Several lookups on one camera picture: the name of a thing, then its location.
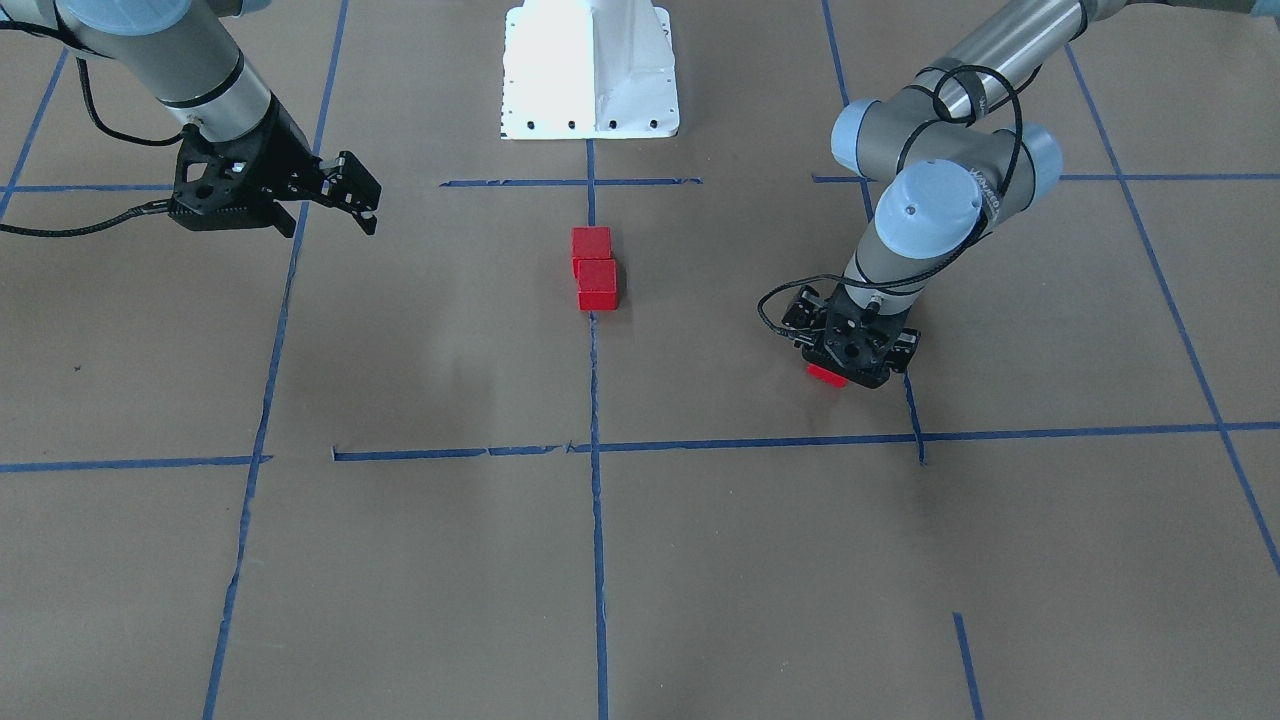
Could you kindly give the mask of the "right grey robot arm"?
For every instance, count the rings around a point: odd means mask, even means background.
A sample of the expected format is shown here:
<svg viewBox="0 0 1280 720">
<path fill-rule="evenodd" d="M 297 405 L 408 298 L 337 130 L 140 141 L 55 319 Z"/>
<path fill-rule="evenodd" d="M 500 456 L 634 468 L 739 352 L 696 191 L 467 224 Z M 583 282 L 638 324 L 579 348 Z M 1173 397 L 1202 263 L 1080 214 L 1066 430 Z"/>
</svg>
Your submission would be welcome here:
<svg viewBox="0 0 1280 720">
<path fill-rule="evenodd" d="M 3 28 L 54 38 L 76 55 L 91 119 L 87 60 L 120 63 L 174 115 L 180 132 L 169 199 L 123 220 L 164 214 L 193 232 L 296 232 L 288 201 L 349 214 L 372 234 L 381 186 L 348 151 L 315 155 L 306 133 L 223 24 L 261 1 L 5 1 Z"/>
</svg>

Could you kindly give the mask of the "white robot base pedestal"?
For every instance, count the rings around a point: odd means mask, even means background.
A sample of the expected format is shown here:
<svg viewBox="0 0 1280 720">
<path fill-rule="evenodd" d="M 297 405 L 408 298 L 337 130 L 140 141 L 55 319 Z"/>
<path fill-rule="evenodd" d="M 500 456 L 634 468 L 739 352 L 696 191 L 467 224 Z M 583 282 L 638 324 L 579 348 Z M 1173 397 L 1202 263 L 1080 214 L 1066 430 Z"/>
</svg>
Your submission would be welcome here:
<svg viewBox="0 0 1280 720">
<path fill-rule="evenodd" d="M 675 137 L 671 15 L 650 1 L 525 1 L 506 13 L 502 90 L 503 140 Z"/>
</svg>

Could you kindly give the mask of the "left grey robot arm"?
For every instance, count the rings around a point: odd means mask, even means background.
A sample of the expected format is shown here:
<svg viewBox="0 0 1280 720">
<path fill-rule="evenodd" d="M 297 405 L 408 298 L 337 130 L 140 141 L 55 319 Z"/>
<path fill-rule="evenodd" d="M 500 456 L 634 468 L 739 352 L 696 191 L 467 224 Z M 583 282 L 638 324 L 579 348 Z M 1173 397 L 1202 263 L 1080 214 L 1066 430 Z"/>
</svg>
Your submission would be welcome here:
<svg viewBox="0 0 1280 720">
<path fill-rule="evenodd" d="M 781 319 L 759 316 L 797 348 L 809 375 L 835 387 L 883 386 L 920 343 L 909 313 L 928 281 L 1030 209 L 1060 182 L 1059 141 L 1027 120 L 1021 92 L 1044 61 L 1123 1 L 1010 1 L 890 99 L 846 105 L 829 137 L 835 160 L 884 182 L 867 228 L 823 296 L 790 281 Z"/>
</svg>

